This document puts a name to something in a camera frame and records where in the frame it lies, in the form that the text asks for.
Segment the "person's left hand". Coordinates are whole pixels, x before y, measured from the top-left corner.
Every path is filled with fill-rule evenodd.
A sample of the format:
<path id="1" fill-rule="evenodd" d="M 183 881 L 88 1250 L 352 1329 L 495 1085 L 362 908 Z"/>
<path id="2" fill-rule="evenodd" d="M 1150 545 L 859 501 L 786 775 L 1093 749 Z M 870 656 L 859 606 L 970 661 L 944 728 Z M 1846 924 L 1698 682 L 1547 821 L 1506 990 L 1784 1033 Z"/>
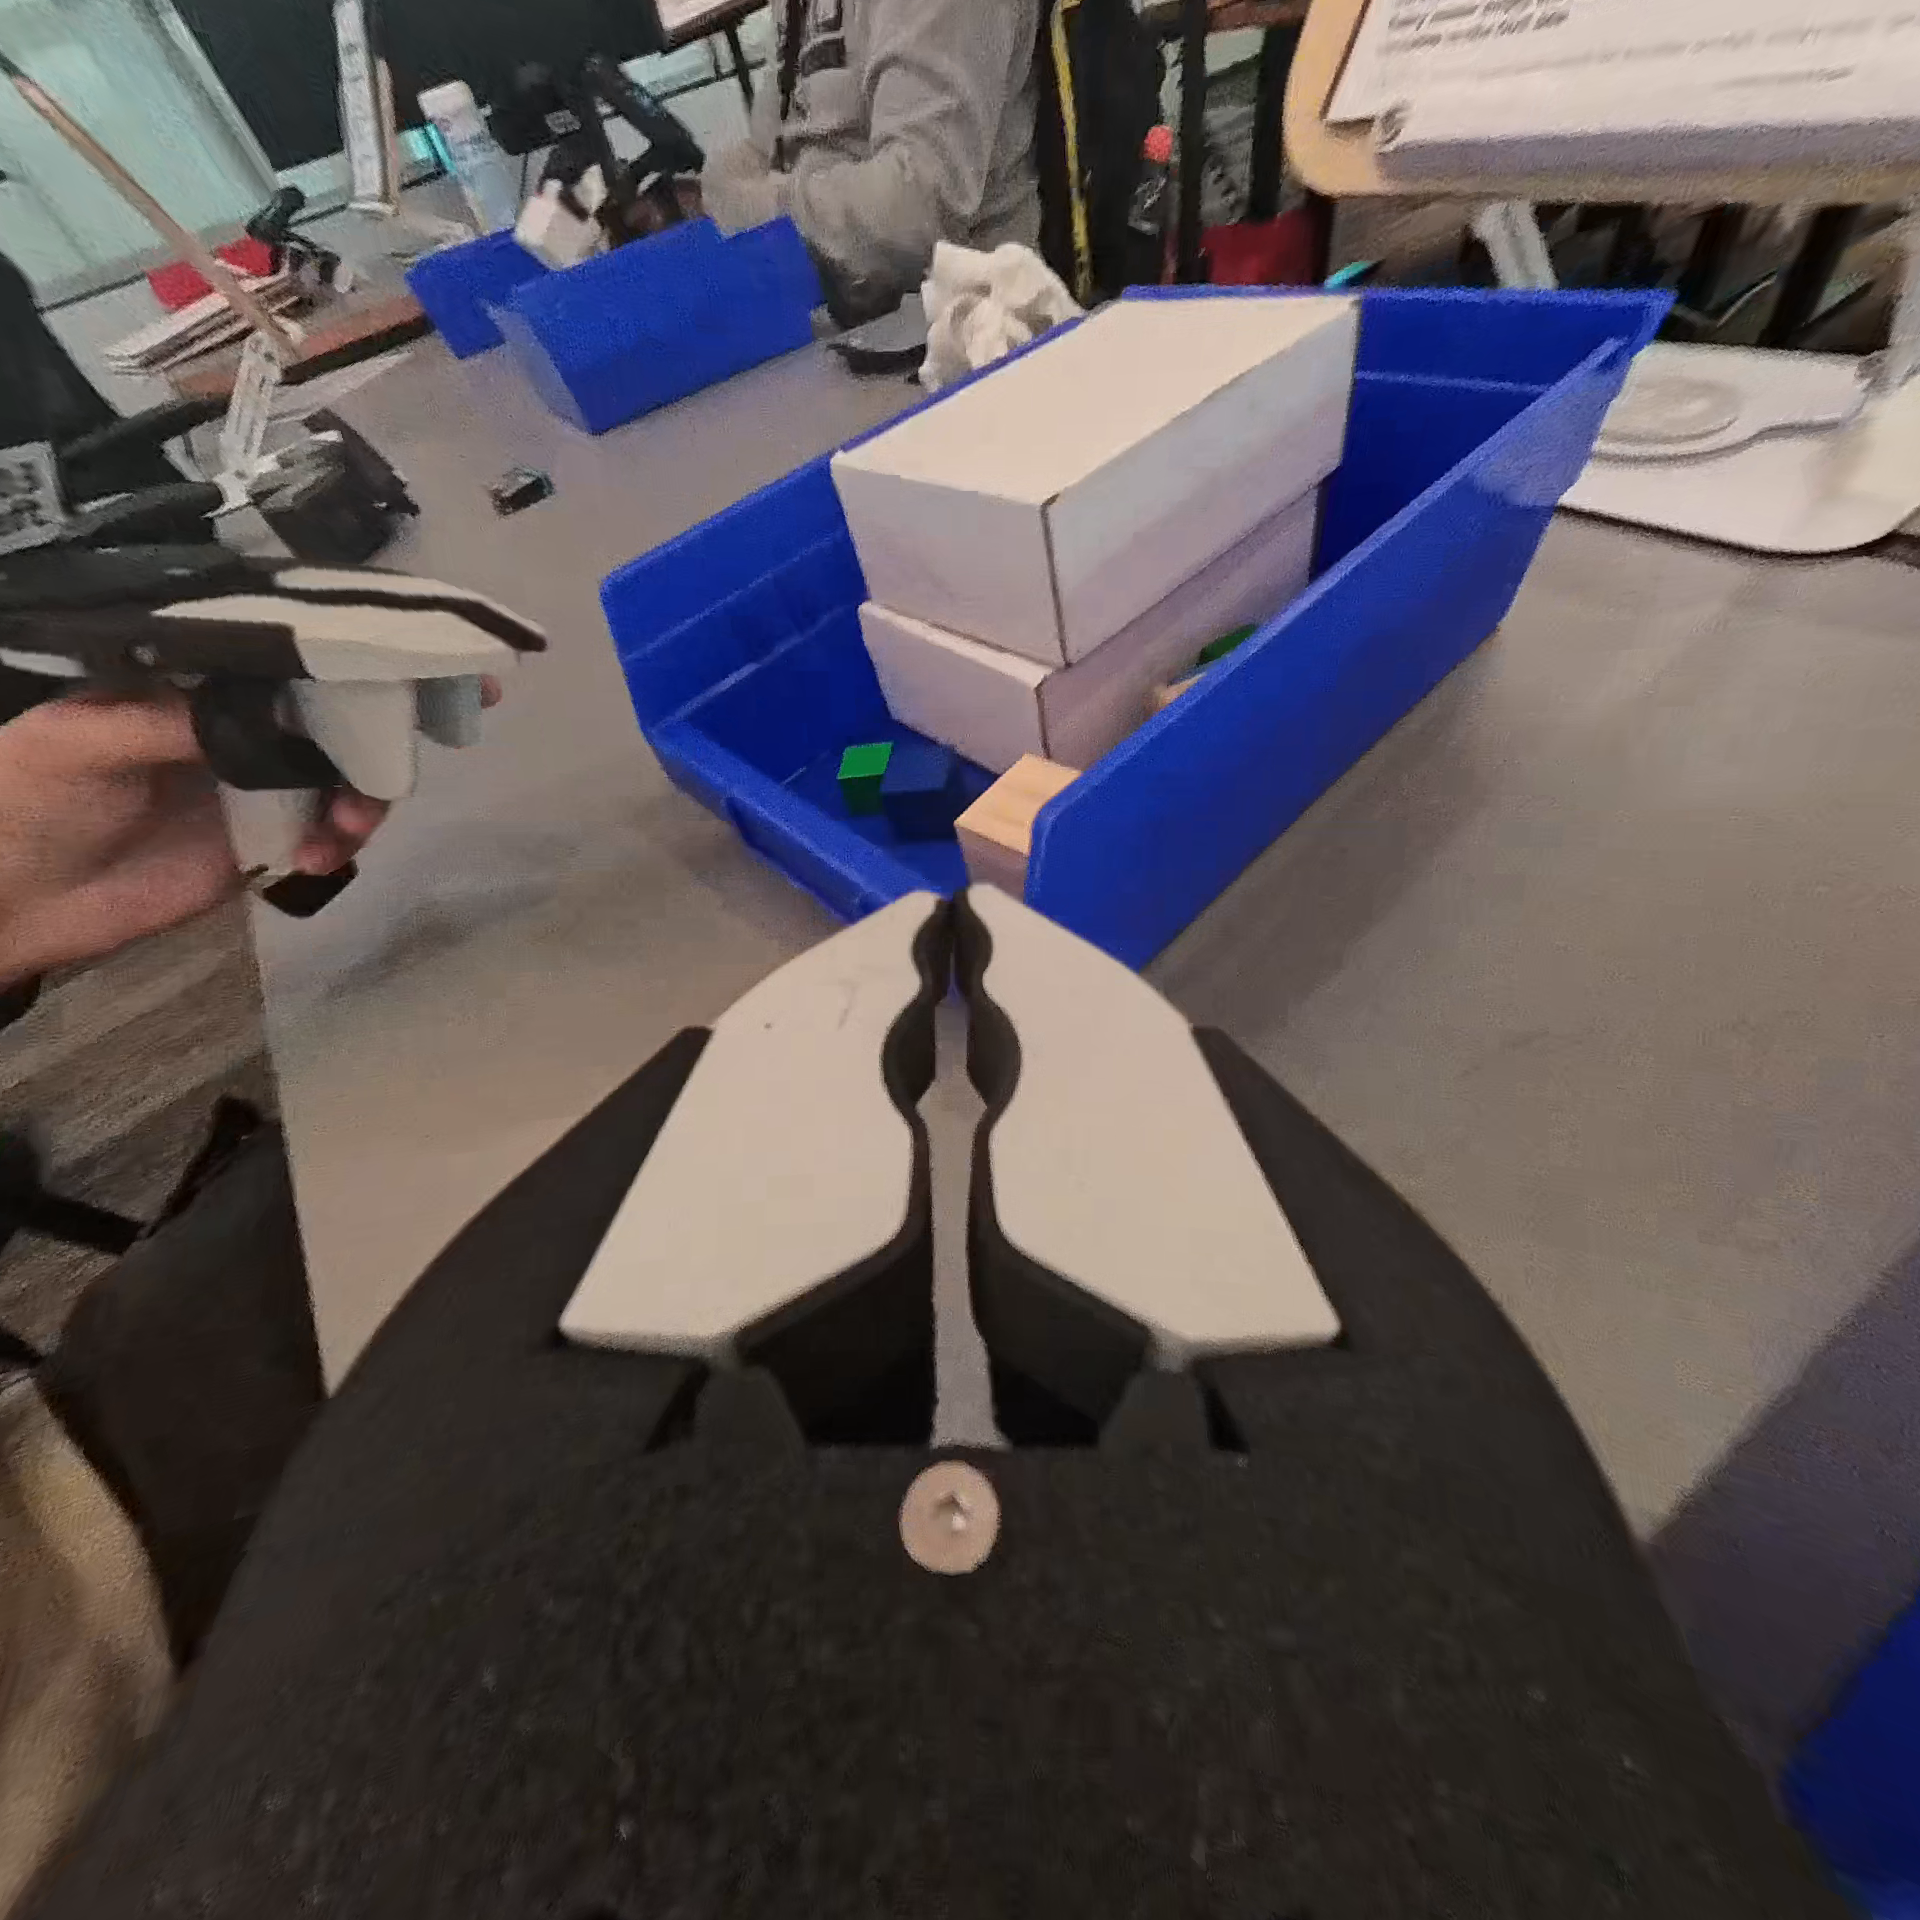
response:
<path id="1" fill-rule="evenodd" d="M 85 690 L 3 727 L 3 986 L 245 893 L 183 693 Z"/>

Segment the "person's leg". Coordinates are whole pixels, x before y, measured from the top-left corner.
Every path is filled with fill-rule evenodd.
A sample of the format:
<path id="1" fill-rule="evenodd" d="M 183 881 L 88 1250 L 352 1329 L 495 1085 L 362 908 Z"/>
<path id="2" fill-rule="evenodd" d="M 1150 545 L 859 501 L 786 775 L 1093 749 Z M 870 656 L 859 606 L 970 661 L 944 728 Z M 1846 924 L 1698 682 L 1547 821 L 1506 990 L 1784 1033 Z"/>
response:
<path id="1" fill-rule="evenodd" d="M 10 1909 L 150 1737 L 176 1665 L 150 1559 L 30 1380 L 3 1399 L 3 1885 Z"/>

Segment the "blue plastic bin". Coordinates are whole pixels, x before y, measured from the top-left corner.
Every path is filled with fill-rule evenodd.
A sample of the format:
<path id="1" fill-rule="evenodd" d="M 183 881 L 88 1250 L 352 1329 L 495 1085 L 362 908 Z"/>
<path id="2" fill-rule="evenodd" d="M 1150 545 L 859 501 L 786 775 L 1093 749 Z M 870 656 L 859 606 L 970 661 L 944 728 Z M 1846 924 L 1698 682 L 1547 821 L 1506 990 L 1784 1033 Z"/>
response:
<path id="1" fill-rule="evenodd" d="M 1341 465 L 1311 578 L 1245 650 L 1039 814 L 1023 897 L 1142 967 L 1511 610 L 1550 513 L 1670 297 L 1364 288 Z M 837 792 L 908 740 L 856 632 L 856 557 L 821 454 L 614 567 L 600 607 L 667 778 L 838 921 L 958 893 L 956 838 Z"/>
<path id="2" fill-rule="evenodd" d="M 1915 1600 L 1800 1737 L 1783 1773 L 1783 1798 L 1866 1916 L 1918 1916 Z"/>
<path id="3" fill-rule="evenodd" d="M 512 305 L 524 282 L 546 274 L 550 268 L 522 246 L 512 230 L 440 246 L 403 272 L 429 327 L 458 359 L 506 345 L 495 313 Z"/>
<path id="4" fill-rule="evenodd" d="M 491 319 L 544 407 L 600 436 L 810 345 L 821 304 L 791 220 L 701 220 L 527 278 Z"/>

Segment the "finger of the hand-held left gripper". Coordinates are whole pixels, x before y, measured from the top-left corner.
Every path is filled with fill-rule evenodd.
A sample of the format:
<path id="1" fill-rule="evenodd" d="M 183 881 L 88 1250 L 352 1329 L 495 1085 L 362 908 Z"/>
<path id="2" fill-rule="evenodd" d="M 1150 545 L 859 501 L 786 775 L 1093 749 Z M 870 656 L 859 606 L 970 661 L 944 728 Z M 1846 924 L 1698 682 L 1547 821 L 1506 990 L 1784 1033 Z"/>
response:
<path id="1" fill-rule="evenodd" d="M 527 624 L 495 607 L 307 607 L 295 632 L 296 728 L 370 799 L 416 791 L 421 748 L 472 748 L 487 688 L 530 650 Z"/>
<path id="2" fill-rule="evenodd" d="M 382 567 L 277 567 L 277 592 L 310 606 L 443 612 L 522 656 L 546 650 L 546 630 L 495 598 Z"/>

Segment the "white document stand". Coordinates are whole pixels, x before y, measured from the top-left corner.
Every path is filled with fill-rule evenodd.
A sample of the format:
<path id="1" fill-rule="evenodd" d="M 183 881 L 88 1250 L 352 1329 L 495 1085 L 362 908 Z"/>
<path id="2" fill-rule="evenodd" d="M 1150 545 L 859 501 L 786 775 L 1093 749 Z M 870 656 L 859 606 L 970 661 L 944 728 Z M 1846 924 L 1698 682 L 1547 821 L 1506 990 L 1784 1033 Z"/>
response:
<path id="1" fill-rule="evenodd" d="M 1887 343 L 1855 360 L 1784 348 L 1638 350 L 1564 502 L 1653 532 L 1774 557 L 1834 557 L 1915 522 L 1915 167 L 1803 165 L 1675 178 L 1547 174 L 1391 176 L 1364 126 L 1328 120 L 1370 5 L 1309 5 L 1285 100 L 1295 176 L 1333 201 L 1468 201 L 1502 285 L 1550 282 L 1535 207 L 1613 201 L 1831 213 L 1891 204 L 1901 268 Z"/>

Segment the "dark cap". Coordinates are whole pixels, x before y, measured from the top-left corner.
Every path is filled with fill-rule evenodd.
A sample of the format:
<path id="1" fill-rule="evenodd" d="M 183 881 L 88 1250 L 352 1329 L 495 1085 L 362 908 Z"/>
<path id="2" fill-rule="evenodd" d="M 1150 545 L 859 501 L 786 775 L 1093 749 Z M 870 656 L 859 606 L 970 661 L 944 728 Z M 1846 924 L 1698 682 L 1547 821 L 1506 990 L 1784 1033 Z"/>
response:
<path id="1" fill-rule="evenodd" d="M 919 380 L 927 351 L 927 313 L 914 288 L 885 314 L 834 332 L 828 350 L 856 377 Z"/>

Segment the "white cloth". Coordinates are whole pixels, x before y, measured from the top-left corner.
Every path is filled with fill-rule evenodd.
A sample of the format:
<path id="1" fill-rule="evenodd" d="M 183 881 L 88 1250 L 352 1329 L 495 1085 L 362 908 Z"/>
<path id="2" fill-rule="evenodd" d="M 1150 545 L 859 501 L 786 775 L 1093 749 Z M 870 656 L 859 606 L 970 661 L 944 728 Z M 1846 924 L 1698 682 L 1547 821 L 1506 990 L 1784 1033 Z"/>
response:
<path id="1" fill-rule="evenodd" d="M 925 350 L 919 384 L 925 393 L 941 393 L 1086 314 L 1035 248 L 971 248 L 949 239 L 932 248 L 922 309 Z"/>

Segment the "plain wooden cube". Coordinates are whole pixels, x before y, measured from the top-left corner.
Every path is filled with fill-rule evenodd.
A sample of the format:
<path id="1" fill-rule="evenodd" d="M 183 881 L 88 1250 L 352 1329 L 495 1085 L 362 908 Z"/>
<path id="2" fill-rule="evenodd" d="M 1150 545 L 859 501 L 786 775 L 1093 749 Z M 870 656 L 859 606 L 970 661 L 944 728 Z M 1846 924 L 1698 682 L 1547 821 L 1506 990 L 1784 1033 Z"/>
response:
<path id="1" fill-rule="evenodd" d="M 1026 877 L 1043 808 L 1061 798 L 1080 770 L 1037 754 L 1020 757 L 954 823 L 964 877 L 950 888 L 997 888 L 1026 901 Z"/>

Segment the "black device box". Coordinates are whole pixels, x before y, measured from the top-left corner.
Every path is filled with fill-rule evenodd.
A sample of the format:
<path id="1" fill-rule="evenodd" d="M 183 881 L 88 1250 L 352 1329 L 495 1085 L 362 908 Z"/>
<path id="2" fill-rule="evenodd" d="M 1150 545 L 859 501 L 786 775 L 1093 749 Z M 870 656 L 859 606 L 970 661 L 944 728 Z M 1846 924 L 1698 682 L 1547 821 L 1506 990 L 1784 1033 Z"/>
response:
<path id="1" fill-rule="evenodd" d="M 382 554 L 421 508 L 396 465 L 336 408 L 299 421 L 277 465 L 250 492 L 254 512 L 310 567 L 362 567 Z"/>

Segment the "stack of boards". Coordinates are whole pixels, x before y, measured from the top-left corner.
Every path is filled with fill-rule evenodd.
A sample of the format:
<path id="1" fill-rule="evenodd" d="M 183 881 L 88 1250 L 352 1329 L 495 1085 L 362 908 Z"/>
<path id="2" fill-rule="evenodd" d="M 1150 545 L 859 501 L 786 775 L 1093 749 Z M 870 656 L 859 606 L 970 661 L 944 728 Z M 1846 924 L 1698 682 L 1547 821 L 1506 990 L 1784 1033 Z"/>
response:
<path id="1" fill-rule="evenodd" d="M 268 348 L 293 384 L 355 367 L 435 332 L 403 285 L 362 280 L 301 226 L 260 229 L 215 248 L 227 276 L 270 319 Z M 155 377 L 181 397 L 231 393 L 254 321 L 190 257 L 148 272 L 159 313 L 101 350 L 117 377 Z"/>

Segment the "instruction sheet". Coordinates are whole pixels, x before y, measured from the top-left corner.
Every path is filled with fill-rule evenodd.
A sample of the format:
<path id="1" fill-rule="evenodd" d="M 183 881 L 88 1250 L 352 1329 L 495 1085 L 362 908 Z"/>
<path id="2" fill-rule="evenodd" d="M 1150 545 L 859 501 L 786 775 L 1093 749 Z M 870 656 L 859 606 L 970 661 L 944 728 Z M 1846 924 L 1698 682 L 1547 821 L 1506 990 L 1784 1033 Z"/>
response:
<path id="1" fill-rule="evenodd" d="M 1918 5 L 1370 5 L 1328 120 L 1391 176 L 1903 169 Z"/>

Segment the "red bag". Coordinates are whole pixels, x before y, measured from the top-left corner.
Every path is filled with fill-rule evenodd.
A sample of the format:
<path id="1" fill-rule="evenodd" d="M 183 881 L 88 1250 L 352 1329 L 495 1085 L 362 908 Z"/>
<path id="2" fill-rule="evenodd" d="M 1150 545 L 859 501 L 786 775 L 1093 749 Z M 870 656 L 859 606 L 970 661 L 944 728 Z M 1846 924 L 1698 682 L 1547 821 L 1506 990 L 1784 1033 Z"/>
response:
<path id="1" fill-rule="evenodd" d="M 1268 220 L 1202 230 L 1205 282 L 1319 285 L 1328 274 L 1333 205 L 1303 201 Z"/>

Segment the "white bottle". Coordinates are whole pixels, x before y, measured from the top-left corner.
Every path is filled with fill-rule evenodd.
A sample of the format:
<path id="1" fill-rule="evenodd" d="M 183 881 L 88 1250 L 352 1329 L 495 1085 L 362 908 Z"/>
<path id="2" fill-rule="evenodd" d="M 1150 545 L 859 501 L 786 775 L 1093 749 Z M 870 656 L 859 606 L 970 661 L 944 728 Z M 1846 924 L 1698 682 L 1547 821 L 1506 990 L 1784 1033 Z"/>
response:
<path id="1" fill-rule="evenodd" d="M 443 145 L 448 172 L 460 184 L 472 226 L 502 232 L 522 213 L 522 174 L 491 130 L 490 117 L 461 79 L 419 88 L 419 110 Z"/>

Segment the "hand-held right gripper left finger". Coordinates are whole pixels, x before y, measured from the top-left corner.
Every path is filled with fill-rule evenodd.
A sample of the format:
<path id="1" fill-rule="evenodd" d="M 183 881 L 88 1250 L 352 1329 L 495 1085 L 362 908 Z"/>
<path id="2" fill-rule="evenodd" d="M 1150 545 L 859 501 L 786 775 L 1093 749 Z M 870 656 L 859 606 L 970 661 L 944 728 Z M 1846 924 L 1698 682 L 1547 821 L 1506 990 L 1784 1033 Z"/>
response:
<path id="1" fill-rule="evenodd" d="M 815 1444 L 925 1444 L 950 905 L 908 893 L 707 1030 L 560 1313 L 567 1344 L 778 1380 Z"/>

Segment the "wooden stick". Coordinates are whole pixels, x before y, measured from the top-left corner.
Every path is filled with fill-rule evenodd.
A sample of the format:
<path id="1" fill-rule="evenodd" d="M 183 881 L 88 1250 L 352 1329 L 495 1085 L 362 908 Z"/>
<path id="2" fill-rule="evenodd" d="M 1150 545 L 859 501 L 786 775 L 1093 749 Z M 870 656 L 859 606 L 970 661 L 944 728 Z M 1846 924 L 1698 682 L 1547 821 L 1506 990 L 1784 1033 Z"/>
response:
<path id="1" fill-rule="evenodd" d="M 40 87 L 28 69 L 3 54 L 4 77 L 15 95 L 28 105 L 44 126 L 47 126 L 62 144 L 79 154 L 95 178 L 103 178 L 109 190 L 150 226 L 174 253 L 190 262 L 207 282 L 207 288 L 247 321 L 254 333 L 275 345 L 277 351 L 293 351 L 303 345 L 299 324 L 282 317 L 266 305 L 254 285 L 231 272 L 223 257 L 200 239 L 197 230 L 186 229 L 176 215 L 165 207 L 155 194 L 135 181 L 130 169 L 115 157 L 108 145 L 85 130 L 85 126 L 60 105 L 60 100 Z"/>

